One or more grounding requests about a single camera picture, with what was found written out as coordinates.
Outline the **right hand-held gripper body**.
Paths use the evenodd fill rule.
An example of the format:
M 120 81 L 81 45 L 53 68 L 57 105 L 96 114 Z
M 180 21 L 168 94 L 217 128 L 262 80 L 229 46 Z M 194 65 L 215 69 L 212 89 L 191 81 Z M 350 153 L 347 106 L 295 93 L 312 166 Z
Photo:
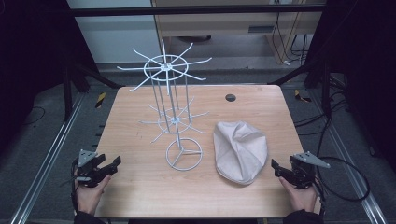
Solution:
M 298 154 L 293 154 L 300 161 L 298 167 L 292 167 L 293 180 L 291 184 L 297 189 L 306 189 L 310 187 L 316 178 L 316 168 L 330 168 L 330 164 L 318 158 L 311 152 L 303 152 Z

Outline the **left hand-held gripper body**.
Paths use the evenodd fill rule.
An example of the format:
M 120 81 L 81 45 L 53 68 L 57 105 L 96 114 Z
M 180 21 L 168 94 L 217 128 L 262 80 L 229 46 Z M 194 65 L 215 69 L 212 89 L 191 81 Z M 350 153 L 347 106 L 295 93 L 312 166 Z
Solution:
M 76 180 L 88 188 L 96 187 L 105 177 L 100 176 L 102 168 L 93 166 L 93 159 L 99 156 L 97 152 L 82 149 L 78 154 Z

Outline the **beige cap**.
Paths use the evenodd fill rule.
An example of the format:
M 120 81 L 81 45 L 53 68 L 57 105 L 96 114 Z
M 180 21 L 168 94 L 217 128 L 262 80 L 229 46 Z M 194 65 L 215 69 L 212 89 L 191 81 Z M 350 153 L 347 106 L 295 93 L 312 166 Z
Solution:
M 266 163 L 266 135 L 244 121 L 219 122 L 214 133 L 215 164 L 220 175 L 250 185 Z

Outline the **white wire display rack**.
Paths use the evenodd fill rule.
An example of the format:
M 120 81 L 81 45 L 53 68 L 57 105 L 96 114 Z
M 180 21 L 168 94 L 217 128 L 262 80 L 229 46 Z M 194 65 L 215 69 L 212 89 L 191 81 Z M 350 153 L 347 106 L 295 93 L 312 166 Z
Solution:
M 140 120 L 142 124 L 155 124 L 161 132 L 152 140 L 155 143 L 163 135 L 170 134 L 175 140 L 165 150 L 165 159 L 170 167 L 177 171 L 189 171 L 197 167 L 203 159 L 204 150 L 193 138 L 183 137 L 187 131 L 203 133 L 193 127 L 193 120 L 207 115 L 207 112 L 193 114 L 191 105 L 194 97 L 189 92 L 189 80 L 204 81 L 205 77 L 197 77 L 190 74 L 192 65 L 207 63 L 210 58 L 189 62 L 184 58 L 193 44 L 179 54 L 167 53 L 165 43 L 162 40 L 163 51 L 160 55 L 149 57 L 136 49 L 133 52 L 146 62 L 140 67 L 121 67 L 121 71 L 139 71 L 145 75 L 145 79 L 130 91 L 137 91 L 144 86 L 150 85 L 154 97 L 154 104 L 149 108 L 157 113 L 154 120 Z

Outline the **person's left hand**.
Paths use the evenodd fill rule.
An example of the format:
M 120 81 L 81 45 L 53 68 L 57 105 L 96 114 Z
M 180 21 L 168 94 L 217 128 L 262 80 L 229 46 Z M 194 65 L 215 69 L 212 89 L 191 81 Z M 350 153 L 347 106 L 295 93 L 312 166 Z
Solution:
M 76 181 L 76 199 L 79 212 L 84 212 L 89 215 L 94 215 L 96 208 L 101 200 L 105 187 L 109 183 L 111 175 L 107 175 L 96 187 L 88 188 L 80 185 Z

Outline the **person's right hand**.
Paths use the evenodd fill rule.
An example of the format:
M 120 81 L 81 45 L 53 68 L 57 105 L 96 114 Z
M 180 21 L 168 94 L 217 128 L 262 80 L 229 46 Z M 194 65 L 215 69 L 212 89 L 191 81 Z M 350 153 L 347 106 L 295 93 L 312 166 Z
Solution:
M 306 212 L 314 212 L 317 192 L 313 187 L 306 189 L 296 189 L 285 178 L 280 177 L 279 182 L 290 196 L 290 204 L 294 211 L 305 210 Z

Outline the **person's right dark sleeve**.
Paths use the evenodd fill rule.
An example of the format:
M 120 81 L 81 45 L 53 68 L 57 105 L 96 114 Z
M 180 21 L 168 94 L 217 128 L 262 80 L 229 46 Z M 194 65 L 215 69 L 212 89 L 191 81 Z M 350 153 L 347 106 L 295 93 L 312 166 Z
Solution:
M 324 220 L 316 213 L 299 210 L 284 217 L 283 224 L 324 224 Z

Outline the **person's dark sleeve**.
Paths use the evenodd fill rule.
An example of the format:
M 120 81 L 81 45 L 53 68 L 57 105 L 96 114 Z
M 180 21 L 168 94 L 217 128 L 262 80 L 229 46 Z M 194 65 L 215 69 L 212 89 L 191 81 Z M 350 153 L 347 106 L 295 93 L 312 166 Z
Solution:
M 316 213 L 299 210 L 284 217 L 283 224 L 324 224 L 324 220 Z
M 106 224 L 103 220 L 91 214 L 78 211 L 74 217 L 74 224 Z

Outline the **person's left dark sleeve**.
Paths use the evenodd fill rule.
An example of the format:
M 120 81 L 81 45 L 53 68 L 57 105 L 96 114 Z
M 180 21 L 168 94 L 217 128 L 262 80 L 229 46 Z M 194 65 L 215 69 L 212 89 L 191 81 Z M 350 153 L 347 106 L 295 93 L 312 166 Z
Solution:
M 78 211 L 74 217 L 74 224 L 106 224 L 103 220 L 91 214 Z

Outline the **black metal stand leg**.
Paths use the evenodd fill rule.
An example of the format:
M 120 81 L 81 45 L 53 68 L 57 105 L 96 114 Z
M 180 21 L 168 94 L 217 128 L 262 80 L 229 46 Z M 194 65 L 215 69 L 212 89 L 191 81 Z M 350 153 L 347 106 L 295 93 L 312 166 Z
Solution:
M 64 121 L 67 121 L 73 112 L 71 85 L 74 84 L 79 92 L 87 92 L 90 89 L 90 85 L 85 79 L 85 76 L 92 77 L 111 89 L 121 88 L 121 84 L 117 84 L 103 77 L 98 72 L 94 72 L 82 64 L 75 63 L 65 66 L 63 69 Z
M 310 89 L 314 88 L 321 82 L 321 108 L 325 116 L 330 119 L 332 117 L 331 103 L 330 103 L 330 79 L 331 71 L 330 64 L 327 60 L 314 60 L 300 67 L 294 69 L 285 76 L 269 82 L 269 85 L 280 86 L 288 80 L 297 77 L 302 73 L 307 73 L 304 85 Z

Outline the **black curtain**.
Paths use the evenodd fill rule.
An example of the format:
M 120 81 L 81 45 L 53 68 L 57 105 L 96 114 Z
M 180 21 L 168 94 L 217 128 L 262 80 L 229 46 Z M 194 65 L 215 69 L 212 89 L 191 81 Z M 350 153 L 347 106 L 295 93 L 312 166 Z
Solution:
M 35 97 L 63 82 L 61 44 L 71 60 L 97 67 L 76 20 L 53 15 L 66 0 L 0 0 L 0 154 L 19 131 Z
M 396 0 L 326 0 L 307 61 L 347 77 L 347 96 L 396 173 Z

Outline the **white cabinet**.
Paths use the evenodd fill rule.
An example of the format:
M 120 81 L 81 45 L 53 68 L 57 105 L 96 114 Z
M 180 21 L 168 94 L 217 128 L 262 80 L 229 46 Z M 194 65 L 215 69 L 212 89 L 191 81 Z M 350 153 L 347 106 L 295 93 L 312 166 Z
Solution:
M 66 0 L 72 9 L 151 7 L 151 0 Z M 141 63 L 161 54 L 153 16 L 77 17 L 78 26 L 97 64 Z

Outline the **light wooden desk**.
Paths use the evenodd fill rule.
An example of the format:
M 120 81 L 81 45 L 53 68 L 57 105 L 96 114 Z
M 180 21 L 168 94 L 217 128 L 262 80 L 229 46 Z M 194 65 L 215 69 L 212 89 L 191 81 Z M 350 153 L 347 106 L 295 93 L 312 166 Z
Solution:
M 234 5 L 308 5 L 326 0 L 151 0 L 155 7 L 234 6 Z M 157 15 L 161 37 L 205 35 L 264 35 L 276 61 L 291 59 L 292 40 L 297 35 L 312 35 L 322 13 L 225 13 Z

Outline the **aluminium floor rail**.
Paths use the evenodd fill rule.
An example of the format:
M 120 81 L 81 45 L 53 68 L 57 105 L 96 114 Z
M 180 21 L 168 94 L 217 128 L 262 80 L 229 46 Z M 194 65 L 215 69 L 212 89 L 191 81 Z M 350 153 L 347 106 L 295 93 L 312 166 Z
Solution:
M 322 112 L 323 109 L 321 108 L 321 101 L 318 92 L 315 90 L 309 90 L 308 92 L 312 97 L 312 101 L 317 107 L 318 111 Z M 344 144 L 340 133 L 333 124 L 329 124 L 329 135 L 337 156 L 341 160 L 347 161 L 354 165 L 355 162 L 347 152 L 346 145 Z M 368 191 L 368 184 L 364 181 L 363 175 L 360 175 L 358 171 L 354 170 L 348 165 L 345 165 L 345 170 L 354 191 L 357 193 L 357 196 L 363 197 L 364 193 Z M 372 224 L 389 224 L 372 192 L 369 192 L 367 197 L 361 200 L 361 205 Z
M 8 224 L 25 224 L 28 219 L 35 202 L 43 189 L 50 171 L 56 162 L 56 159 L 64 145 L 64 141 L 68 136 L 72 125 L 74 124 L 78 112 L 81 108 L 81 104 L 85 98 L 84 93 L 78 93 L 76 96 L 75 102 L 72 104 L 72 111 L 69 117 L 62 123 L 62 126 L 57 132 L 56 137 L 54 138 L 51 146 L 49 148 L 48 153 L 46 154 L 45 159 L 41 162 L 40 168 L 37 171 L 35 178 L 30 185 L 30 188 L 27 190 L 23 200 L 18 206 L 17 210 L 11 217 Z

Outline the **black horizontal frame bar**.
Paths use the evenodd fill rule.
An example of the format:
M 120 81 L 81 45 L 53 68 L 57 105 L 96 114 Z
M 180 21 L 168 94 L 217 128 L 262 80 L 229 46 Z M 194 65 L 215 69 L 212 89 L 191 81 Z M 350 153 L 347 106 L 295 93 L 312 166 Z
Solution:
M 189 6 L 189 7 L 115 7 L 69 9 L 74 17 L 101 16 L 146 16 L 146 15 L 189 15 L 225 13 L 277 13 L 277 12 L 319 12 L 325 4 L 308 5 L 234 5 L 234 6 Z

